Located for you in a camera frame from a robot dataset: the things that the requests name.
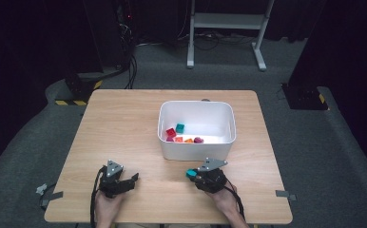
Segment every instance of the yellow black tape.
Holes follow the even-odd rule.
[[[99,88],[100,86],[101,86],[101,84],[103,83],[103,81],[101,80],[101,81],[98,81],[95,85],[94,85],[94,90],[95,89],[97,89],[97,88]]]
[[[319,99],[320,99],[320,102],[321,103],[325,103],[325,98],[323,97],[323,95],[322,94],[319,94]]]
[[[68,101],[56,100],[55,103],[57,105],[80,105],[80,106],[87,105],[87,102],[81,100],[68,100]]]
[[[103,81],[98,81],[94,87],[92,88],[92,90],[98,89],[100,88],[101,84],[103,83]],[[83,100],[55,100],[55,103],[57,105],[79,105],[79,106],[83,106],[83,105],[87,105],[87,101],[83,101]]]

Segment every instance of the white container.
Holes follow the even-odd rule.
[[[168,142],[166,130],[183,124],[183,140],[200,137],[203,143]],[[170,101],[161,106],[158,137],[163,155],[168,160],[225,160],[236,139],[236,126],[231,106],[222,102]]]

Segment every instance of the white metal frame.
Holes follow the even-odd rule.
[[[266,64],[261,56],[261,41],[266,31],[267,23],[270,18],[275,0],[269,0],[265,14],[224,14],[224,13],[196,13],[195,1],[192,0],[190,11],[190,31],[189,45],[187,50],[187,67],[193,68],[194,61],[194,36],[195,28],[213,28],[213,29],[258,29],[259,35],[256,43],[252,43],[252,49],[261,71],[266,70]]]

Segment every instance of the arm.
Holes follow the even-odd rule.
[[[231,187],[230,183],[225,186],[237,192],[236,186]],[[238,210],[236,199],[228,190],[223,189],[215,194],[205,192],[205,194],[214,200],[216,207],[227,217],[233,228],[249,228]]]
[[[97,216],[97,228],[109,228],[119,212],[121,203],[126,193],[117,195],[114,199],[106,197],[102,191],[95,197],[95,214]]]

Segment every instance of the table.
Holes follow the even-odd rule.
[[[230,104],[237,139],[224,174],[238,187],[247,223],[286,224],[292,220],[257,94],[250,90],[95,90],[68,153],[45,213],[49,222],[89,222],[90,194],[108,160],[122,164],[121,180],[140,173],[116,222],[226,224],[214,202],[186,176],[202,161],[164,159],[157,136],[166,101],[209,99]]]
[[[194,36],[195,28],[213,29],[256,29],[259,30],[257,42],[252,43],[252,50],[258,62],[260,71],[266,70],[266,63],[261,56],[261,41],[269,22],[270,12],[272,11],[275,0],[269,0],[264,14],[226,14],[226,13],[199,13],[195,11],[195,0],[192,0],[189,45],[187,49],[186,66],[195,66]]]

